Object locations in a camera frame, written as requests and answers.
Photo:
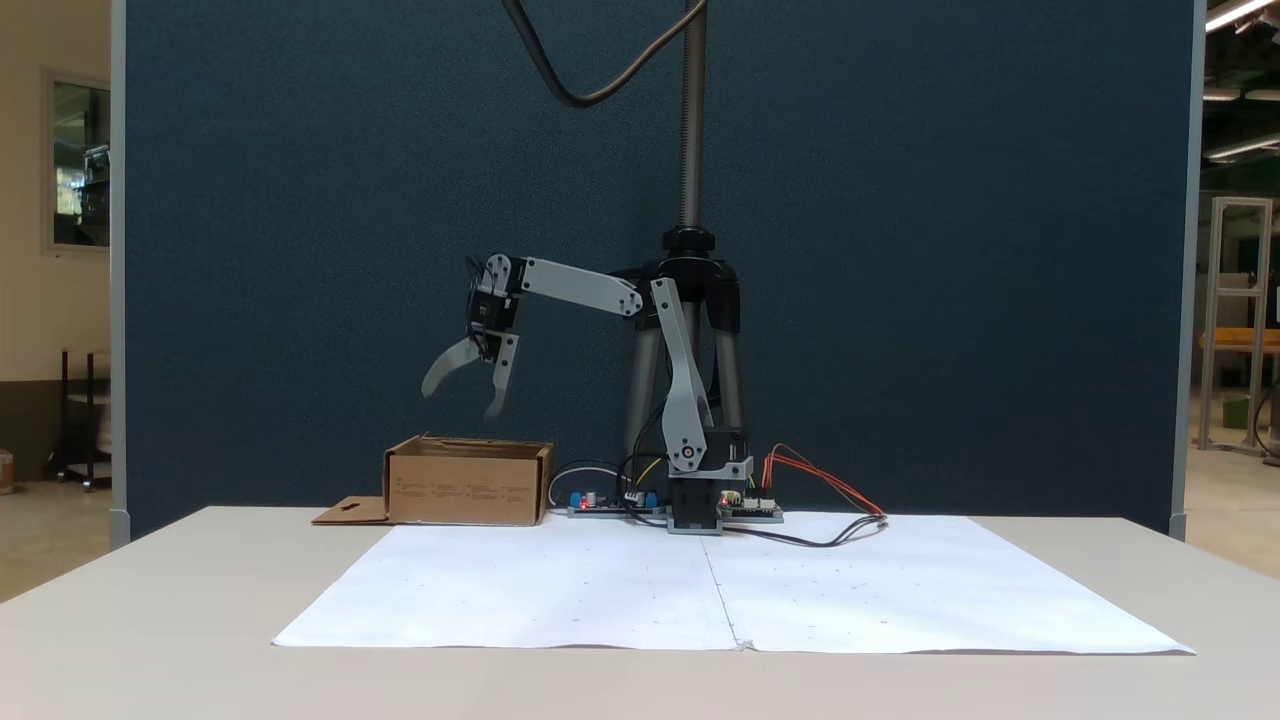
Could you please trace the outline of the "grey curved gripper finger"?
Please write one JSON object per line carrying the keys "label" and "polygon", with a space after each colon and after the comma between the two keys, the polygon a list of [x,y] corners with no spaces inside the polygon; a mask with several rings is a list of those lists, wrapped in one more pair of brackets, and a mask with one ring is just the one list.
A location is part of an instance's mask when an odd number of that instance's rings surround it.
{"label": "grey curved gripper finger", "polygon": [[421,383],[422,397],[430,398],[451,373],[481,359],[483,347],[470,336],[453,343],[428,369]]}

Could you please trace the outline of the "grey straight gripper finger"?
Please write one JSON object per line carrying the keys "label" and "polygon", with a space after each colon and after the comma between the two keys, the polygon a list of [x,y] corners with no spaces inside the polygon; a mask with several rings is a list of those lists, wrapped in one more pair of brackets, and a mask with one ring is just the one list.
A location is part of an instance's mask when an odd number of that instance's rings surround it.
{"label": "grey straight gripper finger", "polygon": [[486,334],[488,361],[493,365],[492,383],[494,396],[484,418],[495,420],[504,407],[506,396],[509,388],[509,375],[515,365],[515,355],[518,348],[517,334]]}

